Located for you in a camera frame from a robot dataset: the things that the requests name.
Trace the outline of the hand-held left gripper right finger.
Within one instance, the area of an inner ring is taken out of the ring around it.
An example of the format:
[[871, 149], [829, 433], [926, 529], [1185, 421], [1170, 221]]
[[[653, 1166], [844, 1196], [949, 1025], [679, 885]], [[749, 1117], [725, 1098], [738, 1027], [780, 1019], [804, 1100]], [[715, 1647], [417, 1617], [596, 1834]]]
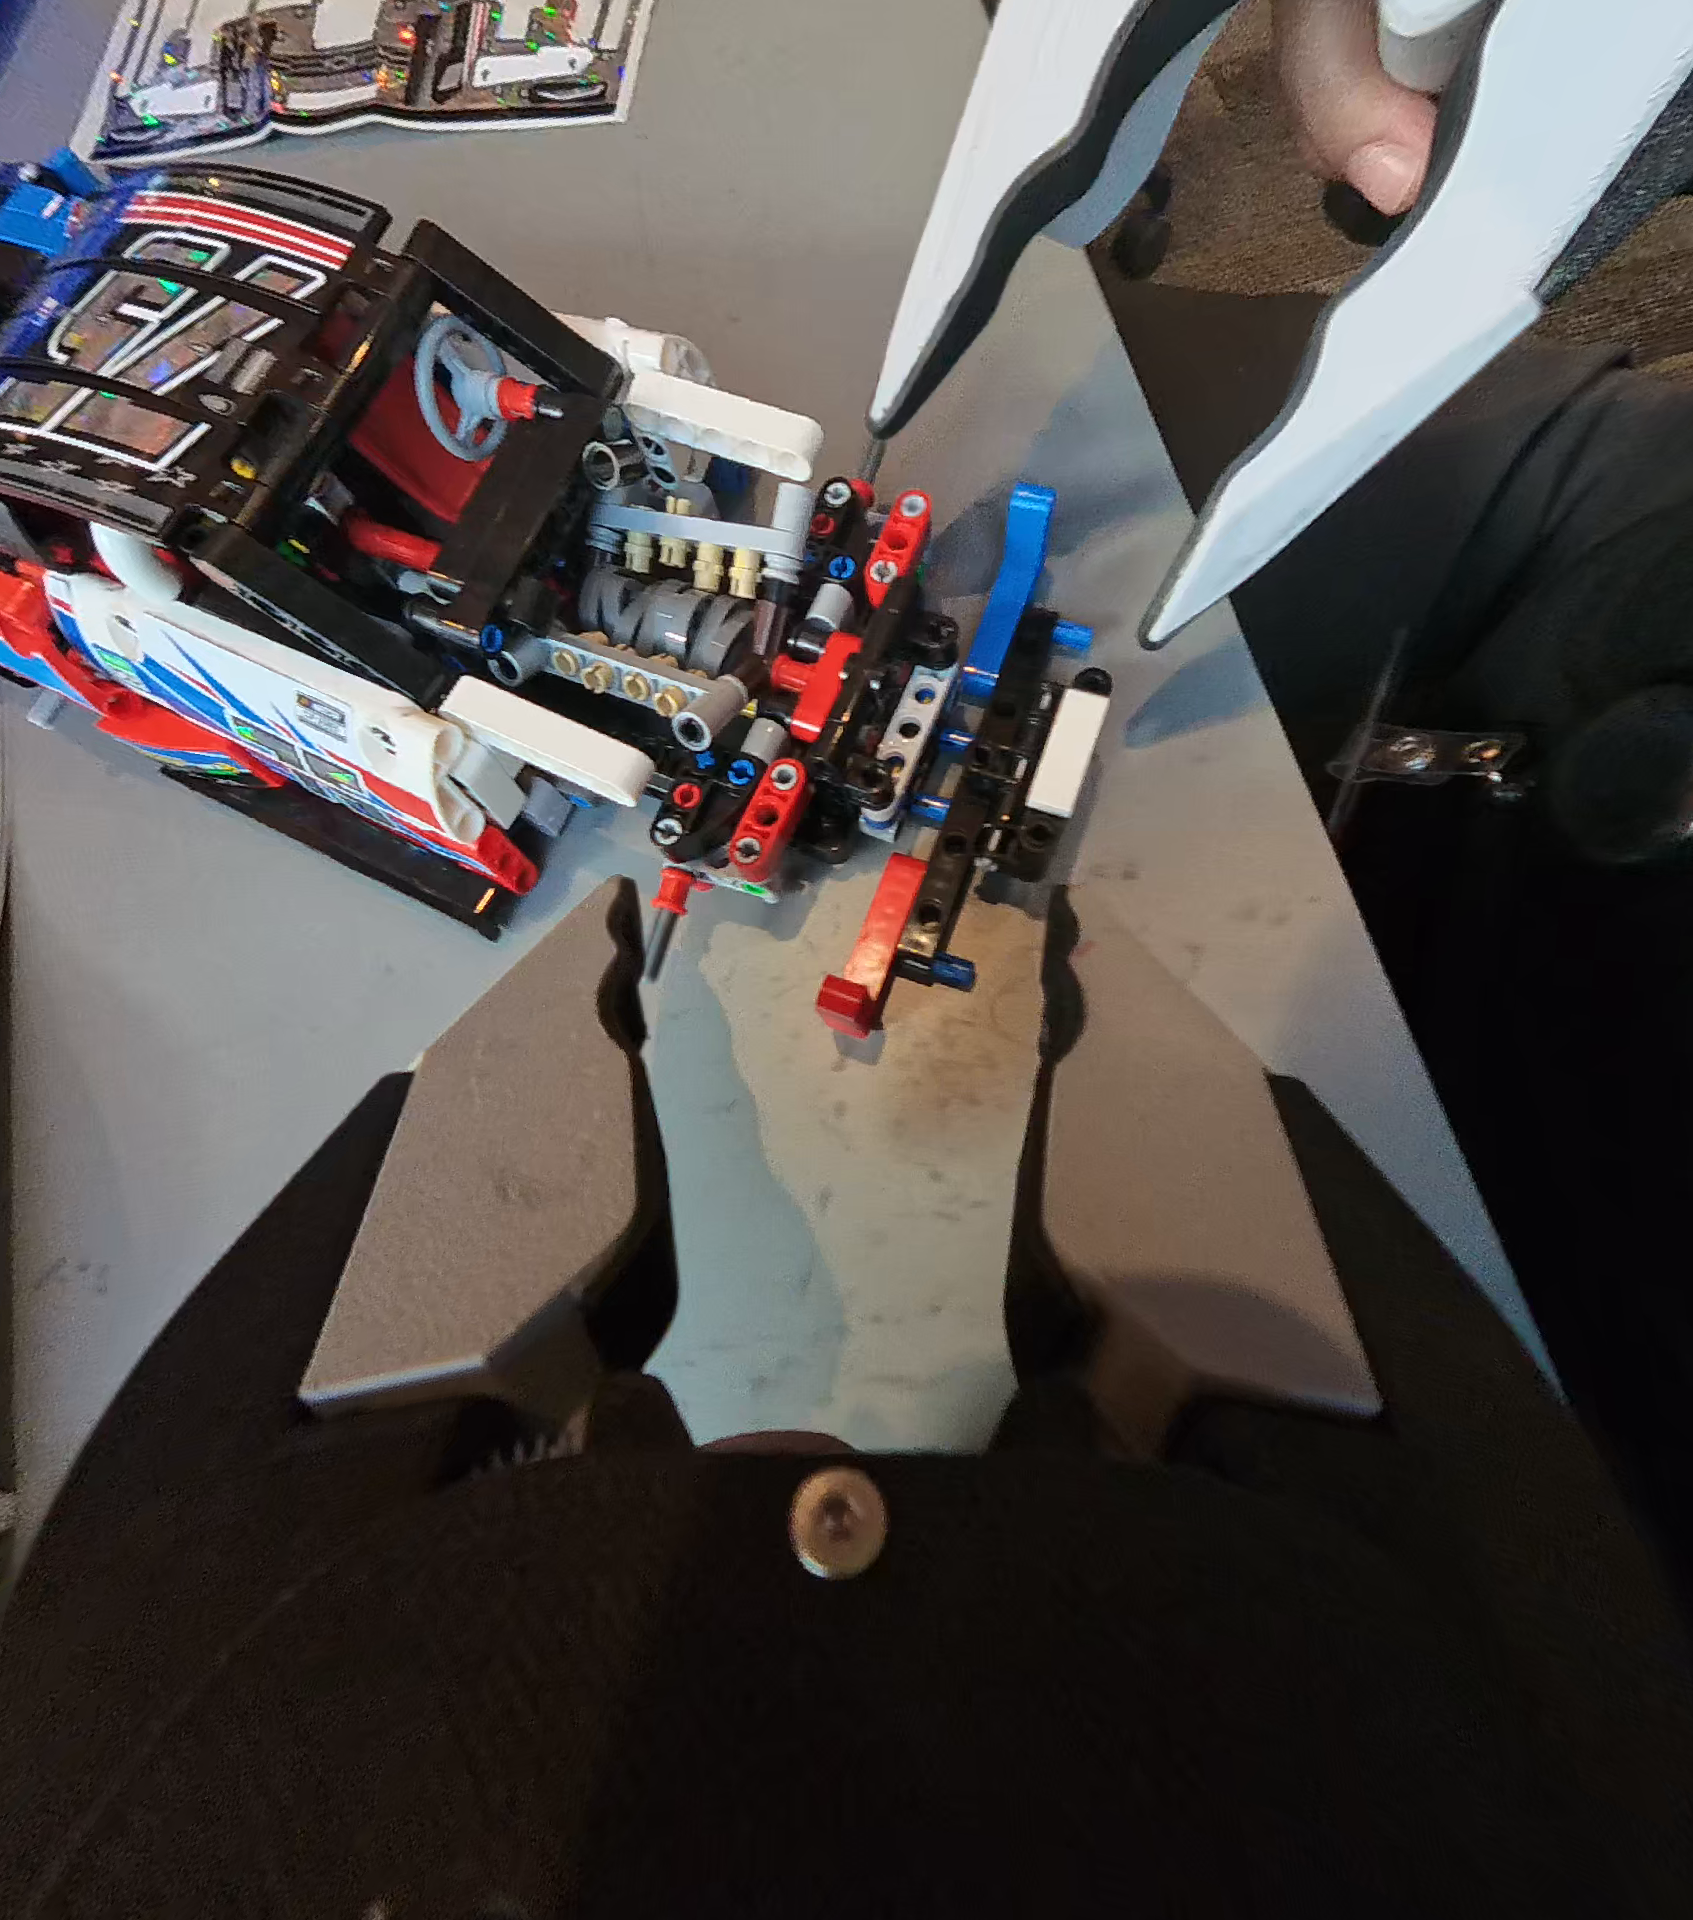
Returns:
[[1003, 1327], [1097, 1420], [1383, 1405], [1260, 1054], [1121, 921], [1050, 893]]

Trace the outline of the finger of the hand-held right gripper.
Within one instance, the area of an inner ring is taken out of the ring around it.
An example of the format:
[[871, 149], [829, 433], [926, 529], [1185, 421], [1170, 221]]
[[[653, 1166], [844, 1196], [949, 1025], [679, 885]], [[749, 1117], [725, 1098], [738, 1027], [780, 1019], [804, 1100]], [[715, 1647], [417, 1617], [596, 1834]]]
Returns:
[[1442, 109], [1442, 158], [1330, 302], [1276, 421], [1163, 582], [1161, 649], [1425, 423], [1539, 316], [1539, 287], [1693, 73], [1693, 1], [1502, 4]]
[[1086, 248], [1158, 163], [1228, 1], [1003, 1], [916, 241], [867, 408], [896, 435], [1042, 235]]

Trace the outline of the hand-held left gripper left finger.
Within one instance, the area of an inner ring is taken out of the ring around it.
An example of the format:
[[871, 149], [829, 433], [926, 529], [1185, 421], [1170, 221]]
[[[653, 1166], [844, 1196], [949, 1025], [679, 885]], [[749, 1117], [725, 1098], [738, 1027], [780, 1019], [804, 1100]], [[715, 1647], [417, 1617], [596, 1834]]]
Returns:
[[298, 1396], [570, 1420], [676, 1303], [642, 903], [603, 879], [426, 1046]]

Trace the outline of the small black red blue assembly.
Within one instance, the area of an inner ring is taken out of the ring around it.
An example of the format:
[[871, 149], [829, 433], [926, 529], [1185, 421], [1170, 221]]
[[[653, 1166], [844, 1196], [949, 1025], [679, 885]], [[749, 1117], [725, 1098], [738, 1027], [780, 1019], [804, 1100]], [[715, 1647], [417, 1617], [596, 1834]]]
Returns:
[[1003, 560], [965, 655], [914, 667], [880, 736], [891, 827], [894, 837], [910, 829], [912, 844], [893, 850], [844, 967], [816, 992], [819, 1018], [840, 1037], [871, 1037], [900, 980], [968, 992], [975, 965], [955, 952], [963, 903], [986, 879], [1050, 876], [1075, 820], [1025, 810], [1060, 692], [1086, 671], [1111, 681], [1086, 661], [1092, 630], [1037, 604], [1054, 506], [1050, 487], [1012, 487]]

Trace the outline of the partly built toy car model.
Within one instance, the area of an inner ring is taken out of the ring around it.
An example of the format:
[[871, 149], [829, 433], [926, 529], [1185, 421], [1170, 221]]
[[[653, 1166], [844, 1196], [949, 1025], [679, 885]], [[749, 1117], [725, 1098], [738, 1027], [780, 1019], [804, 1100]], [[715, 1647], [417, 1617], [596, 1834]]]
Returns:
[[960, 652], [929, 494], [389, 223], [0, 170], [0, 679], [489, 938], [581, 807], [653, 807], [673, 913], [893, 833]]

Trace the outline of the person's right hand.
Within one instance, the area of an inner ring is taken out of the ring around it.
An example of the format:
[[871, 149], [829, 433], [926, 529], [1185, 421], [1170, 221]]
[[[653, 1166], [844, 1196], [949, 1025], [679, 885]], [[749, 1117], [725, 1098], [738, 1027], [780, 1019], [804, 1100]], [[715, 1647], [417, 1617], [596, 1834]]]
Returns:
[[1316, 177], [1349, 186], [1388, 217], [1409, 214], [1427, 179], [1438, 105], [1388, 71], [1379, 5], [1276, 1], [1271, 41]]

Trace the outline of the colourful sticker sheet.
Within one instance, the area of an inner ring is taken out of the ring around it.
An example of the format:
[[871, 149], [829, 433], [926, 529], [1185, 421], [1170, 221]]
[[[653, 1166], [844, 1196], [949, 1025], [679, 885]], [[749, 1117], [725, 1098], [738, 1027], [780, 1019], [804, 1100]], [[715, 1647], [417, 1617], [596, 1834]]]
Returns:
[[139, 1], [117, 11], [74, 148], [105, 166], [357, 128], [624, 120], [650, 1]]

